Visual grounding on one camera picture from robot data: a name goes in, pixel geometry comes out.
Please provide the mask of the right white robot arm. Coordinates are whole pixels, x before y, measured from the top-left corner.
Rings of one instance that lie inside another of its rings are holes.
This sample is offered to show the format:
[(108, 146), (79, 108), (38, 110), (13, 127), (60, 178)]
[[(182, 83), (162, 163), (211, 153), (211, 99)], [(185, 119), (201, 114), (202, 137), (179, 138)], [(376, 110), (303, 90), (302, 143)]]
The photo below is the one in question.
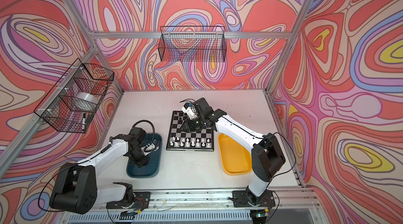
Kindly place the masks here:
[(183, 132), (196, 132), (210, 128), (222, 133), (244, 147), (251, 154), (254, 176), (245, 190), (234, 190), (230, 198), (235, 207), (258, 207), (268, 185), (285, 164), (286, 158), (274, 134), (263, 135), (235, 121), (225, 111), (214, 110), (205, 98), (184, 99), (182, 111), (187, 119), (181, 126)]

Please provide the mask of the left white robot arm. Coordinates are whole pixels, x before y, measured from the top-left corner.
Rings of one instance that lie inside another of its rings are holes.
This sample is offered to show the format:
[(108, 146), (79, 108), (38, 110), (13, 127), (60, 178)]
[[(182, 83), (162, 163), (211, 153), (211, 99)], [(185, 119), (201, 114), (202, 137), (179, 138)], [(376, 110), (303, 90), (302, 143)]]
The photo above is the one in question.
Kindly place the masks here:
[(109, 144), (95, 154), (77, 163), (64, 164), (56, 177), (49, 206), (82, 215), (94, 206), (107, 203), (123, 209), (131, 208), (135, 202), (132, 185), (114, 182), (100, 186), (97, 178), (122, 156), (138, 167), (146, 164), (149, 157), (140, 147), (145, 137), (146, 132), (142, 128), (133, 127), (129, 134), (111, 137)]

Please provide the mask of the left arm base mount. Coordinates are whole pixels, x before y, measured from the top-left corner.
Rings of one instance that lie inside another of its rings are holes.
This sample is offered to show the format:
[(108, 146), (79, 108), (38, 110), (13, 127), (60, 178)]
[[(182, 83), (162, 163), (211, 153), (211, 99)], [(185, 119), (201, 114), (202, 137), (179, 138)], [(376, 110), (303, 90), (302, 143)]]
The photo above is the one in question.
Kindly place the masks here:
[(106, 209), (134, 209), (144, 210), (149, 207), (151, 193), (149, 191), (135, 191), (132, 196), (124, 196), (118, 202), (109, 202)]

